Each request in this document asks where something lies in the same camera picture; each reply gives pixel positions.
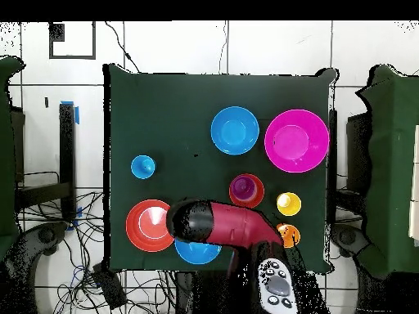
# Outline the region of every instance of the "magenta bowl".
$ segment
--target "magenta bowl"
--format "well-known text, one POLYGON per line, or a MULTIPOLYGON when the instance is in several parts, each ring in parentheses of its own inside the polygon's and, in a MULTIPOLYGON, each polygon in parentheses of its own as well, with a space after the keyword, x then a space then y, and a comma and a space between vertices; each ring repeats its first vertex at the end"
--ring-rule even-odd
POLYGON ((278 115, 265 134, 269 160, 282 171, 303 173, 318 166, 329 148, 326 124, 308 110, 288 110, 278 115))

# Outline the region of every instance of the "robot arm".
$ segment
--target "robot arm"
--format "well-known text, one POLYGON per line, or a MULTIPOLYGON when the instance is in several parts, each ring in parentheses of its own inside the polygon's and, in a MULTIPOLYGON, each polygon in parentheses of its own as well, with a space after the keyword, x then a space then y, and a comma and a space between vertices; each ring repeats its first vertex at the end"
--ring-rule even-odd
POLYGON ((166 220, 175 238, 236 249, 232 265, 235 273, 247 274, 242 287, 250 296, 251 314, 297 314, 281 235, 262 213, 210 200, 187 200, 171 206, 166 220))

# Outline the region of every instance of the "dark green tablecloth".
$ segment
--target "dark green tablecloth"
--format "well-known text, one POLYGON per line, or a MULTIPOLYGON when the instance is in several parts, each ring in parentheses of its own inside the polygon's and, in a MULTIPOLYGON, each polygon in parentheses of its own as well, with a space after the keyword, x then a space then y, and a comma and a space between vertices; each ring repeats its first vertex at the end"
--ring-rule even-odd
POLYGON ((419 77, 402 76, 387 65, 372 69, 358 94, 372 114, 366 233, 372 244, 358 260, 373 276, 419 272, 419 248, 408 236, 415 127, 419 124, 419 77))
POLYGON ((19 235, 15 221, 15 148, 8 95, 9 78, 24 65, 11 56, 0 56, 0 261, 19 235))
POLYGON ((253 173, 264 183, 258 206, 273 225, 289 222, 299 228, 300 252, 308 270, 330 271, 323 261, 325 219, 325 160, 300 174, 276 168, 264 151, 267 126, 281 112, 306 109, 328 124, 328 92, 334 70, 315 76, 250 76, 130 74, 115 65, 110 69, 110 266, 128 269, 224 270, 232 254, 223 247, 211 263, 184 262, 174 244, 158 253, 132 245, 125 232, 129 210, 146 199, 172 204, 185 197, 229 203, 228 186, 240 173, 253 173), (238 105, 258 119, 259 139, 244 155, 226 155, 211 141, 213 117, 225 107, 238 105), (156 161, 154 175, 135 178, 130 170, 137 155, 156 161), (283 217, 277 195, 293 191, 302 199, 294 217, 283 217))

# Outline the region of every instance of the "blue tape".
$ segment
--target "blue tape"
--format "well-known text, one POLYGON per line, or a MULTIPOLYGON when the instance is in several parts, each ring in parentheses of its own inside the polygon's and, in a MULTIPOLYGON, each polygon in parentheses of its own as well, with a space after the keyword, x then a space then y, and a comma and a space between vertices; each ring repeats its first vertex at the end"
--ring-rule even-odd
MULTIPOLYGON (((72 225, 77 227, 79 225, 79 222, 77 220, 74 220, 72 225)), ((74 227, 67 227, 67 231, 72 231, 72 230, 74 230, 74 227)))
MULTIPOLYGON (((62 105, 74 105, 73 101, 62 101, 61 102, 62 105)), ((80 124, 80 118, 79 118, 79 107, 75 107, 74 108, 74 122, 76 124, 80 124)))
POLYGON ((74 121, 76 124, 80 124, 79 122, 79 107, 74 108, 74 121))

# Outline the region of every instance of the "game controller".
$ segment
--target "game controller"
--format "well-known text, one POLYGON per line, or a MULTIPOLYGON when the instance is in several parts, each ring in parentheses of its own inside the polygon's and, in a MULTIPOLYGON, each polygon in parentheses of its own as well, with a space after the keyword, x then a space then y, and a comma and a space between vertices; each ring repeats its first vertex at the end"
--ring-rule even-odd
POLYGON ((259 297, 262 308, 270 314, 298 314, 291 274, 285 264, 275 258, 258 266, 259 297))

